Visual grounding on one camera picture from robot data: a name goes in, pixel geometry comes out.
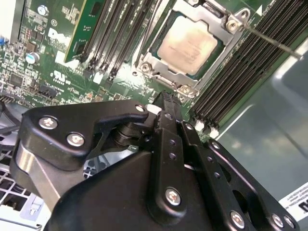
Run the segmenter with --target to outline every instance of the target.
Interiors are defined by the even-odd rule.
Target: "chip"
[[[95,2],[90,14],[93,16],[96,16],[98,12],[100,11],[101,6],[102,4],[100,2]]]
[[[77,43],[76,44],[76,55],[80,55],[80,54],[82,54],[83,53],[83,50],[85,49],[85,47],[86,47],[86,43],[84,42],[84,43]]]
[[[36,40],[42,42],[42,41],[43,41],[43,38],[44,38],[44,35],[41,34],[41,33],[38,33],[38,34],[37,34],[37,37],[36,37]]]
[[[32,44],[31,42],[28,42],[26,45],[27,53],[35,52],[36,48],[36,45]]]
[[[23,78],[11,73],[10,83],[14,86],[21,87],[23,84]]]
[[[31,32],[31,37],[32,37],[33,39],[35,39],[35,38],[37,37],[37,35],[38,35],[38,33],[37,33],[36,31],[32,31],[32,32]]]
[[[157,55],[170,70],[195,75],[217,44],[206,23],[179,16],[163,39]]]

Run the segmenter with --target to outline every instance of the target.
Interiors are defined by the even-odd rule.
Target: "black plastic bracket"
[[[257,230],[298,231],[299,226],[292,216],[266,191],[259,182],[216,140],[208,140],[204,146],[212,152],[223,173],[227,176],[229,188],[236,196],[242,211]],[[273,219],[281,218],[283,227]],[[292,221],[291,227],[286,219]]]
[[[43,117],[57,121],[55,129],[39,125]],[[110,131],[118,124],[142,123],[148,117],[144,106],[135,101],[112,101],[34,108],[23,115],[19,137],[23,146],[62,170],[76,170],[83,166],[87,156],[97,143],[93,137],[101,134],[103,145]],[[77,133],[84,144],[75,147],[67,142],[67,136]]]
[[[175,118],[165,111],[155,122],[147,205],[162,225],[179,223],[187,209],[182,140],[177,135]]]
[[[256,229],[242,212],[232,190],[228,186],[213,152],[203,147],[196,130],[186,122],[180,124],[184,151],[188,155],[185,162],[190,162],[195,169],[205,206],[214,227],[218,230],[250,230]],[[239,214],[243,225],[236,225],[231,219],[231,212]]]

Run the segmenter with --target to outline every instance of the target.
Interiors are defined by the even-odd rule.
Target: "hole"
[[[172,115],[170,115],[169,113],[165,113],[165,117],[172,120]]]
[[[247,11],[243,11],[241,14],[242,18],[246,18],[248,16],[248,12]]]
[[[136,105],[136,109],[137,109],[137,111],[140,111],[140,112],[144,112],[145,111],[144,108],[142,106],[140,106],[140,105]]]
[[[235,196],[235,199],[237,200],[237,203],[239,203],[242,212],[246,215],[246,213],[248,213],[248,204],[246,199],[239,191],[233,190],[232,192]]]
[[[220,168],[221,168],[223,174],[225,175],[227,182],[229,183],[231,181],[230,173],[222,165],[220,165]]]
[[[25,191],[25,196],[29,196],[29,195],[31,195],[31,192]]]
[[[24,191],[24,188],[21,187],[21,186],[18,185],[18,184],[15,184],[15,185],[13,186],[13,188],[12,188],[12,192],[15,192],[15,193],[20,193],[20,194],[22,194],[23,191]]]
[[[189,123],[186,123],[186,127],[187,127],[189,130],[193,130],[192,125],[190,125]]]
[[[144,141],[149,142],[152,139],[152,136],[145,136]]]
[[[0,163],[9,166],[10,161],[11,161],[11,159],[9,157],[5,156],[2,160],[0,160]]]
[[[0,182],[0,188],[5,189],[5,190],[9,190],[9,188],[12,186],[12,184],[13,184],[13,181],[3,179]]]
[[[212,141],[212,145],[213,145],[213,147],[216,148],[216,149],[219,149],[219,148],[220,148],[219,145],[218,145],[218,143],[216,143],[215,141]]]
[[[3,200],[3,205],[12,207],[16,211],[21,211],[26,201],[27,199],[24,197],[8,194]]]
[[[220,179],[220,174],[218,172],[215,172],[214,175],[217,179]]]
[[[174,154],[174,153],[169,153],[169,158],[171,160],[176,160],[177,159],[177,156]]]
[[[5,192],[0,191],[0,200],[4,197],[4,195],[5,195]]]
[[[174,140],[169,140],[169,143],[173,146],[176,144]]]
[[[89,160],[88,161],[88,166],[89,167],[94,167],[94,161],[93,160]]]
[[[214,160],[213,160],[213,158],[212,157],[207,157],[207,160],[209,161],[209,162],[211,162],[211,163],[213,163],[214,162]]]

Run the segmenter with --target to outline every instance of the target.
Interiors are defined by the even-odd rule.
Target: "label sticker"
[[[281,199],[279,203],[296,221],[308,217],[308,182]]]

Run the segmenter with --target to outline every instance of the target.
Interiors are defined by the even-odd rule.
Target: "gray metal panel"
[[[280,200],[308,182],[308,40],[225,124],[218,140]],[[299,221],[308,230],[308,217]]]

